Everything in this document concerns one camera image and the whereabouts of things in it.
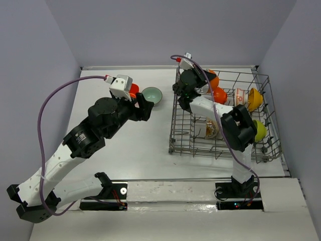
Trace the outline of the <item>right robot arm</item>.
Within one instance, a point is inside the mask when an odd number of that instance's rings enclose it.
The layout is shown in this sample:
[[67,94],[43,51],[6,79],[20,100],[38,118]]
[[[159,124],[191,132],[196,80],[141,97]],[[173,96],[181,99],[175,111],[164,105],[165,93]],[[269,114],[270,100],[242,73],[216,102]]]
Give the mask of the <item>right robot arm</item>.
[[243,198],[253,187],[259,187],[257,174],[251,169],[251,153],[257,128],[245,106],[229,106],[214,102],[197,90],[209,83],[212,74],[192,67],[177,72],[173,92],[179,106],[191,113],[209,118],[218,124],[233,157],[231,181],[216,186],[220,198]]

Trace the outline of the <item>grey wire dish rack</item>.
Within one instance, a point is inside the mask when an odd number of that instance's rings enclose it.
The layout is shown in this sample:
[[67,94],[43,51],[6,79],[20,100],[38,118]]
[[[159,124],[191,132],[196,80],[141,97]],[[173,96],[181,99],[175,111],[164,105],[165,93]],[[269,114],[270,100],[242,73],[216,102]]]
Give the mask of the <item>grey wire dish rack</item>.
[[[234,106],[234,96],[238,88],[246,94],[256,89],[263,97],[262,104],[250,113],[252,119],[263,123],[267,130],[266,136],[254,143],[251,158],[256,163],[267,163],[274,160],[284,162],[283,149],[279,137],[278,123],[274,99],[268,75],[259,74],[255,68],[250,72],[216,70],[220,82],[219,87],[227,93],[227,105]],[[169,153],[190,154],[218,158],[231,158],[221,134],[206,137],[207,119],[204,116],[191,114],[183,110],[174,96]]]

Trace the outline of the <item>yellow bowl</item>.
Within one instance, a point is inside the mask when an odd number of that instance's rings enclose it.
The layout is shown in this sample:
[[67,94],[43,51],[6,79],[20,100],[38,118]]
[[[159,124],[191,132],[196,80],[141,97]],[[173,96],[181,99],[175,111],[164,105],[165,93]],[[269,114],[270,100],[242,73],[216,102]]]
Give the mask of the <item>yellow bowl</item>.
[[263,103],[263,96],[258,92],[257,89],[252,88],[248,94],[248,110],[250,112],[258,109]]

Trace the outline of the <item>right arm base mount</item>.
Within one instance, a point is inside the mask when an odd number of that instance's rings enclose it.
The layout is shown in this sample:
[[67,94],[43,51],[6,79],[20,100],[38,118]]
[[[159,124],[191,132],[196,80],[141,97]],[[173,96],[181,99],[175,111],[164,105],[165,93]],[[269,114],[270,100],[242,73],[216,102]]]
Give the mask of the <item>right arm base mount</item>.
[[230,182],[215,184],[214,196],[218,210],[263,210],[261,194],[254,176],[240,184],[233,177]]

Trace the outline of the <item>small white bowl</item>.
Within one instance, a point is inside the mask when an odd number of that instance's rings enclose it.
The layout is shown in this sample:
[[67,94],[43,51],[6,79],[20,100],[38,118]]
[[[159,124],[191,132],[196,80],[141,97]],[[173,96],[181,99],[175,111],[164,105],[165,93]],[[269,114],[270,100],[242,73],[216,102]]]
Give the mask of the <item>small white bowl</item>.
[[211,69],[205,69],[205,71],[211,73],[209,76],[210,85],[206,84],[205,86],[203,86],[202,91],[204,94],[210,94],[218,87],[220,79],[215,71]]

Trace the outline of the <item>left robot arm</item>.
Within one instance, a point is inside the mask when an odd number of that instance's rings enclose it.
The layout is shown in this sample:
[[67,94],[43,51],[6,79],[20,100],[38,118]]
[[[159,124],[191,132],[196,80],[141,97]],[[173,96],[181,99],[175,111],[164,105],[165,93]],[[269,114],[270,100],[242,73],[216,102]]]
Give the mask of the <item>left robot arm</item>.
[[147,121],[153,102],[142,93],[129,100],[103,97],[88,109],[88,116],[74,127],[51,158],[27,181],[7,188],[9,198],[19,203],[20,219],[40,223],[56,214],[58,208],[83,198],[103,199],[113,192],[113,183],[104,172],[78,183],[58,188],[57,185],[75,167],[105,146],[128,121]]

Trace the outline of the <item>beige painted ceramic bowl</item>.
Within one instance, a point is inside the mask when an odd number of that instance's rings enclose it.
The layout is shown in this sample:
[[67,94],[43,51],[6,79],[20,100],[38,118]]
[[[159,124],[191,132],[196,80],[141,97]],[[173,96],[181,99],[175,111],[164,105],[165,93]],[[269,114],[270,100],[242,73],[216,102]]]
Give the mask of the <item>beige painted ceramic bowl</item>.
[[206,120],[205,139],[215,138],[218,133],[219,128],[217,122],[211,119]]

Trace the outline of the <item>red white patterned bowl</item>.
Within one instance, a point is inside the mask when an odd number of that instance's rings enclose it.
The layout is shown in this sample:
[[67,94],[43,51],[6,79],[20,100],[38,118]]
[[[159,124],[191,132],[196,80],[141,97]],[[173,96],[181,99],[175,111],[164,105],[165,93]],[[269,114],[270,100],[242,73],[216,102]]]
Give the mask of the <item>red white patterned bowl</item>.
[[235,106],[241,104],[241,105],[247,105],[248,104],[248,94],[245,90],[241,88],[237,88],[234,91],[234,104]]

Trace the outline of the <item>orange round bowl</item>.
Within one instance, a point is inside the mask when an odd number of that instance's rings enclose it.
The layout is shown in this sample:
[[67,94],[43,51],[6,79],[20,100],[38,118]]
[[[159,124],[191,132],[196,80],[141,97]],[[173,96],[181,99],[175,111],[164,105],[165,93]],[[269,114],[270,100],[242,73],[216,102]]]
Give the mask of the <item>orange round bowl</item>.
[[216,103],[225,104],[228,99],[227,93],[220,87],[216,87],[213,90],[214,101]]

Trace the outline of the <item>lime green bowl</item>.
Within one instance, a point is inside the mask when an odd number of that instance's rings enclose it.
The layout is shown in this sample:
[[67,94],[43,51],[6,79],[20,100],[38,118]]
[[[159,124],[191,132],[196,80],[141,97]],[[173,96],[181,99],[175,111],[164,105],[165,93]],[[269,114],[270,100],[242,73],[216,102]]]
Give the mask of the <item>lime green bowl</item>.
[[254,140],[256,143],[258,143],[265,138],[265,136],[267,134],[267,130],[266,130],[265,125],[262,122],[254,119],[253,123],[257,129],[257,134],[255,135]]

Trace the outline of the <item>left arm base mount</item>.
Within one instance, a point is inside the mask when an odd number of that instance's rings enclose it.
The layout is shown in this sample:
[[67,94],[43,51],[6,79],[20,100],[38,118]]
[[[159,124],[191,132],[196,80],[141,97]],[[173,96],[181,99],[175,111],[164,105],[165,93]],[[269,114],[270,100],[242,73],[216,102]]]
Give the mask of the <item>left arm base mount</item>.
[[94,176],[100,180],[102,190],[95,196],[82,199],[79,205],[80,210],[126,211],[128,183],[112,182],[103,172],[98,172]]

